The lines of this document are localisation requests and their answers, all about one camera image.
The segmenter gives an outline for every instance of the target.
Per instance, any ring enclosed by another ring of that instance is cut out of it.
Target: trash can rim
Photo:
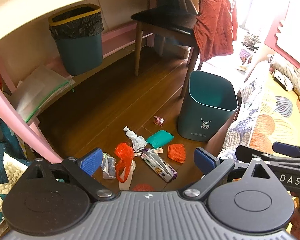
[[[90,12],[87,12],[87,13],[82,13],[82,14],[79,14],[79,15],[70,17],[70,18],[68,18],[68,19],[58,21],[58,22],[54,22],[54,21],[52,20],[54,17],[56,17],[56,16],[58,16],[58,15],[60,15],[60,14],[63,14],[63,13],[65,13],[65,12],[68,12],[68,11],[71,11],[71,10],[74,10],[74,9],[77,9],[77,8],[81,8],[81,7],[91,7],[91,8],[93,8],[94,10],[93,10],[93,11],[90,11]],[[50,25],[50,26],[58,26],[58,25],[61,25],[61,24],[65,24],[65,23],[74,21],[74,20],[79,19],[79,18],[83,18],[83,17],[89,16],[89,15],[96,14],[96,13],[98,13],[98,12],[100,12],[100,11],[101,11],[101,7],[100,7],[100,6],[95,5],[95,4],[92,4],[92,3],[85,3],[85,4],[80,4],[80,5],[77,5],[77,6],[74,6],[74,7],[65,9],[65,10],[62,10],[62,11],[60,11],[60,12],[57,12],[57,13],[51,15],[51,16],[48,18],[48,21],[49,21],[49,25]]]
[[[220,109],[220,110],[224,110],[224,111],[228,111],[228,112],[233,112],[233,111],[235,111],[235,110],[238,108],[238,98],[237,98],[236,95],[234,95],[234,97],[235,97],[235,100],[236,100],[236,102],[237,102],[237,107],[236,107],[235,109],[233,109],[233,110],[228,110],[228,109],[224,109],[224,108],[220,108],[220,107],[216,107],[216,106],[209,106],[209,105],[206,105],[206,104],[203,104],[203,103],[200,103],[199,101],[197,101],[197,100],[192,96],[191,91],[190,91],[190,79],[191,79],[191,75],[192,75],[192,73],[197,72],[197,71],[199,71],[199,72],[204,72],[204,71],[201,71],[201,70],[195,70],[195,71],[192,71],[191,74],[190,74],[190,77],[189,77],[189,85],[188,85],[188,88],[189,88],[189,95],[191,96],[191,98],[192,98],[196,103],[198,103],[198,104],[200,104],[200,105],[202,105],[202,106],[208,106],[208,107],[212,107],[212,108],[215,108],[215,109]],[[233,87],[232,83],[231,83],[229,80],[227,80],[226,78],[224,78],[224,77],[222,77],[222,76],[218,76],[218,77],[223,78],[223,79],[225,79],[226,81],[228,81],[228,82],[231,84],[231,87],[232,87],[233,92],[234,92],[234,87]]]

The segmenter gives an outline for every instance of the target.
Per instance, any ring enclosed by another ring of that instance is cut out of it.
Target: black chair seat
[[[131,19],[188,35],[193,35],[193,26],[197,21],[194,14],[167,7],[138,12]]]

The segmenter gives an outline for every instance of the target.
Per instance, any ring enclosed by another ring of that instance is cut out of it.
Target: trash can
[[[49,17],[54,38],[65,69],[72,76],[80,75],[102,63],[101,8],[82,4]]]
[[[193,71],[178,119],[178,133],[190,140],[207,142],[237,107],[237,97],[228,80]]]

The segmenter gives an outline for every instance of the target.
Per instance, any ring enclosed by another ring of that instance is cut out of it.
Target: red jacket
[[[200,61],[233,53],[237,40],[235,0],[200,0],[194,36],[200,49]]]

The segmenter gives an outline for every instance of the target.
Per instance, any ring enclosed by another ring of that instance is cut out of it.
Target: green trash can
[[[98,67],[103,60],[101,8],[82,4],[49,17],[54,38],[65,69],[72,76]]]
[[[237,107],[234,88],[227,79],[193,71],[178,119],[178,133],[190,140],[207,142]]]

